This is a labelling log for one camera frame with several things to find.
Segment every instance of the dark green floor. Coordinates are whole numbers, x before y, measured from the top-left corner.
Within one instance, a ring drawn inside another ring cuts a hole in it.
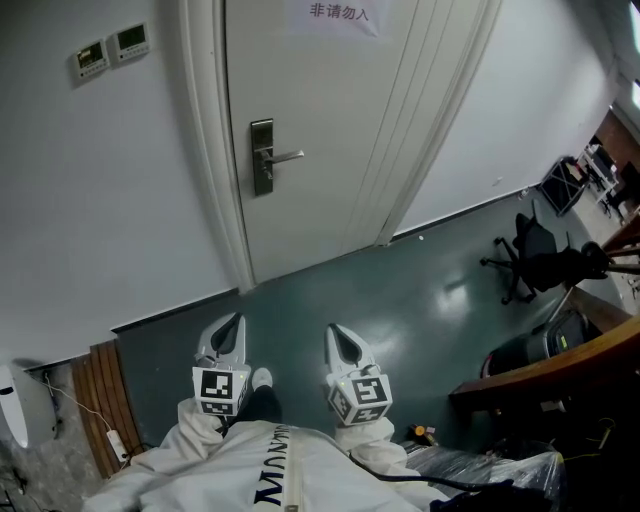
[[[250,364],[273,373],[286,422],[333,431],[321,384],[324,331],[336,322],[367,340],[389,375],[394,404],[388,417],[397,432],[410,423],[429,424],[446,446],[480,449],[493,434],[489,417],[482,413],[470,423],[459,421],[447,394],[476,378],[492,349],[543,320],[561,295],[551,290],[530,305],[503,306],[508,277],[478,263],[495,255],[495,237],[515,236],[515,216],[530,214],[532,196],[508,198],[389,247],[121,333],[118,349],[141,439],[158,445],[176,422],[176,404],[193,395],[191,366],[201,331],[219,316],[241,311]],[[558,219],[536,197],[540,220],[560,249],[566,231],[577,248],[588,240],[573,213]],[[619,304],[609,279],[585,288]]]

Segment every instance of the plastic bag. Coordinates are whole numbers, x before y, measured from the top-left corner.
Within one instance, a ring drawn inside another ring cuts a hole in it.
[[[564,462],[562,455],[555,451],[518,461],[439,446],[413,446],[407,452],[407,467],[415,469],[421,475],[471,484],[513,480],[516,487],[544,491],[545,497],[553,503],[552,512],[562,510],[566,499]],[[442,485],[432,485],[451,498],[462,492]]]

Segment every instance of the thermostat panel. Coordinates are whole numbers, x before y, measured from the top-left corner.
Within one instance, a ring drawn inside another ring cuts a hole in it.
[[[121,30],[113,38],[118,52],[118,62],[144,55],[151,48],[146,23]]]
[[[109,67],[109,56],[104,40],[100,39],[89,46],[78,50],[73,59],[78,72],[78,78],[85,79],[100,73]]]

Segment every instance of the door lock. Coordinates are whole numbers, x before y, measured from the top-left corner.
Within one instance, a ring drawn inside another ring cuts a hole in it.
[[[304,151],[291,151],[273,156],[273,119],[251,123],[251,151],[256,196],[273,192],[274,165],[304,156]]]

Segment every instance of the power strip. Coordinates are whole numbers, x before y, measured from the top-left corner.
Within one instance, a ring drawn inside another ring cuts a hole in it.
[[[127,449],[124,447],[122,439],[120,439],[120,434],[118,434],[118,431],[109,430],[109,432],[107,432],[107,437],[109,438],[109,442],[111,443],[111,448],[113,448],[113,453],[116,454],[118,460],[120,462],[126,462],[129,459],[129,454],[127,453]]]

